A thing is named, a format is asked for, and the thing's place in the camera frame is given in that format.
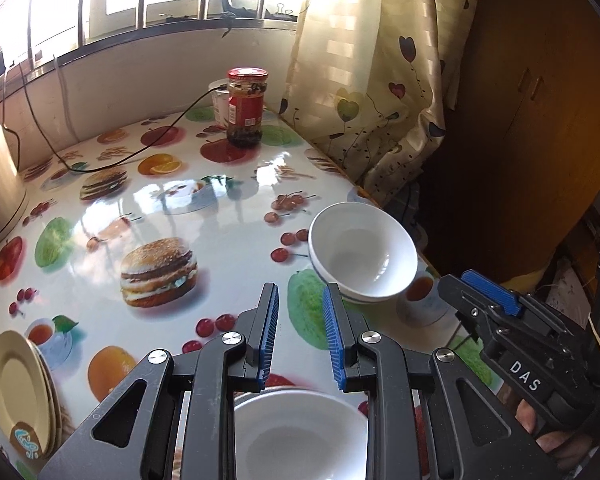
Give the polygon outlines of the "right hand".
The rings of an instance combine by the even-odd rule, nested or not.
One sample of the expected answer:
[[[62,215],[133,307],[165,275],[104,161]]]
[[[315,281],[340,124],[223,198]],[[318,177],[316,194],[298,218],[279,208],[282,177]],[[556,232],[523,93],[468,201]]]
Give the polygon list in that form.
[[[528,434],[535,432],[538,416],[527,401],[521,400],[518,403],[515,418]],[[554,460],[557,469],[564,474],[576,472],[593,446],[593,439],[588,434],[577,431],[550,431],[537,437],[535,442]]]

